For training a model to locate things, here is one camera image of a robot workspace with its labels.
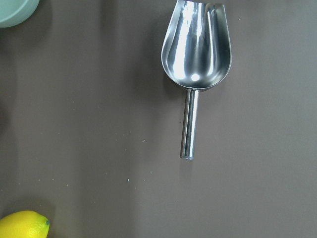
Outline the steel ice scoop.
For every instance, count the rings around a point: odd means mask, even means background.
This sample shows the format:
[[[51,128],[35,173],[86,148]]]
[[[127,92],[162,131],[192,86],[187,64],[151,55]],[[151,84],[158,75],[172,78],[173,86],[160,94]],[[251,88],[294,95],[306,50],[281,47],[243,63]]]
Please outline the steel ice scoop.
[[[163,41],[161,63],[166,75],[186,91],[181,158],[194,159],[199,93],[219,84],[231,62],[225,6],[178,0]]]

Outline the yellow lemon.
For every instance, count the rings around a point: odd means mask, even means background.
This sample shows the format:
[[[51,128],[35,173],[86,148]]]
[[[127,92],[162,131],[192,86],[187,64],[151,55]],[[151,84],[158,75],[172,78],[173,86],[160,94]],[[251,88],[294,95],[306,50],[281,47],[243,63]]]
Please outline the yellow lemon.
[[[0,220],[1,238],[46,238],[50,221],[34,211],[19,211]]]

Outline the green bowl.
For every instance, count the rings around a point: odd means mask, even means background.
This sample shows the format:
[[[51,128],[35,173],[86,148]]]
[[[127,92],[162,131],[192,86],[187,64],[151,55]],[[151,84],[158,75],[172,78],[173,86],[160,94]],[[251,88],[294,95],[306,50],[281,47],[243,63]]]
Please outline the green bowl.
[[[1,0],[0,27],[16,26],[27,20],[39,5],[39,0]]]

